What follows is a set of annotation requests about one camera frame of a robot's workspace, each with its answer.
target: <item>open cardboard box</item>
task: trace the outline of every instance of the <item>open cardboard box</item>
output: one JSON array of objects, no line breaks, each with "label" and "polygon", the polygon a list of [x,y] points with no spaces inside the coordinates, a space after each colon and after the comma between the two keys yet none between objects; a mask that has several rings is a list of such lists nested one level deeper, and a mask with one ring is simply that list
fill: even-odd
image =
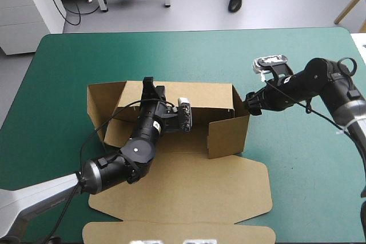
[{"label": "open cardboard box", "polygon": [[[193,130],[161,137],[150,172],[136,184],[122,183],[90,196],[92,208],[124,222],[87,225],[83,232],[85,242],[101,244],[104,239],[128,244],[139,237],[156,239],[160,235],[164,243],[182,243],[185,235],[187,239],[202,235],[217,238],[219,244],[274,243],[270,228],[234,225],[269,212],[272,199],[266,166],[232,155],[243,151],[249,122],[233,85],[154,84],[164,85],[167,101],[175,105],[179,97],[189,98]],[[95,127],[128,103],[139,100],[141,93],[142,82],[137,81],[89,85],[87,110]],[[100,139],[112,146],[123,146],[138,112],[138,105],[127,108],[99,133]],[[113,233],[116,226],[119,238]],[[178,236],[176,231],[186,233]]]},{"label": "open cardboard box", "polygon": [[[158,151],[193,149],[202,152],[205,147],[208,158],[224,157],[243,151],[249,114],[244,110],[243,102],[233,85],[158,81],[154,84],[164,85],[166,100],[175,105],[179,97],[187,97],[193,116],[192,133],[163,136],[158,141]],[[141,99],[141,93],[141,81],[89,85],[87,111],[95,127],[107,120],[113,111]],[[138,104],[127,108],[110,121],[106,132],[100,132],[100,138],[108,145],[123,146],[130,137],[138,113]]]}]

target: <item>white cabinet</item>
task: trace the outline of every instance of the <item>white cabinet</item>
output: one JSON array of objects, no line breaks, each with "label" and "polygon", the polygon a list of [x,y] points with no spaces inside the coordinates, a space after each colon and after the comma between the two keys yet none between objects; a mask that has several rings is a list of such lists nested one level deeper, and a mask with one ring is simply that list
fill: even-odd
[{"label": "white cabinet", "polygon": [[[66,16],[61,0],[55,0]],[[0,0],[0,47],[5,54],[31,53],[46,34],[63,32],[65,20],[52,0]]]}]

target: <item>white sticker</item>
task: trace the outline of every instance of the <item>white sticker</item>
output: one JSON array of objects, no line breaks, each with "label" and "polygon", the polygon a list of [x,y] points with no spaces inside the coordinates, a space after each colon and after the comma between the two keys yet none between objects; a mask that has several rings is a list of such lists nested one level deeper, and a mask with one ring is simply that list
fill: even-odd
[{"label": "white sticker", "polygon": [[193,239],[193,240],[186,240],[183,244],[217,244],[216,239]]},{"label": "white sticker", "polygon": [[155,129],[158,130],[159,134],[161,134],[161,127],[160,124],[156,121],[154,121],[153,126],[155,127]]},{"label": "white sticker", "polygon": [[130,244],[164,244],[161,240],[134,240]]},{"label": "white sticker", "polygon": [[286,79],[284,80],[284,84],[286,84],[287,82],[289,82],[291,78],[292,78],[292,75],[291,75],[290,77],[286,78]]}]

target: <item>black shoe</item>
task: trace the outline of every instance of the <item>black shoe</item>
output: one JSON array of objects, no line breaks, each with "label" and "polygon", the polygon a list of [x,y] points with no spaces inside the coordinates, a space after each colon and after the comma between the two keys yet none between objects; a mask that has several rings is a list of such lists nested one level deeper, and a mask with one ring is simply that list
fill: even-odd
[{"label": "black shoe", "polygon": [[236,11],[239,11],[241,8],[241,1],[242,0],[230,0],[229,3],[229,11],[232,13],[235,13]]}]

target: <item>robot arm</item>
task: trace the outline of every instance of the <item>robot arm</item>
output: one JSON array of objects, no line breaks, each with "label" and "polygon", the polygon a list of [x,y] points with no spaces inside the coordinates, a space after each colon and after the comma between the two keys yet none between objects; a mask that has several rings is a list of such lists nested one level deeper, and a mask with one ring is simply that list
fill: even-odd
[{"label": "robot arm", "polygon": [[[305,101],[306,111],[311,113],[311,99],[321,97],[335,124],[355,143],[363,160],[366,173],[366,101],[351,77],[356,73],[354,59],[350,72],[342,61],[314,58],[305,69],[297,74],[286,64],[283,55],[257,58],[253,69],[262,75],[272,73],[273,79],[266,81],[266,86],[256,93],[246,95],[245,106],[252,115],[262,114],[261,110],[282,111],[295,103]],[[361,192],[366,197],[366,187]],[[366,236],[366,202],[361,208],[361,222]]]},{"label": "robot arm", "polygon": [[29,220],[79,193],[97,194],[121,182],[144,177],[155,157],[155,145],[163,133],[189,132],[190,103],[178,99],[178,107],[165,103],[164,86],[145,78],[140,115],[126,144],[117,152],[86,161],[81,171],[16,191],[0,189],[0,243],[20,243]]}]

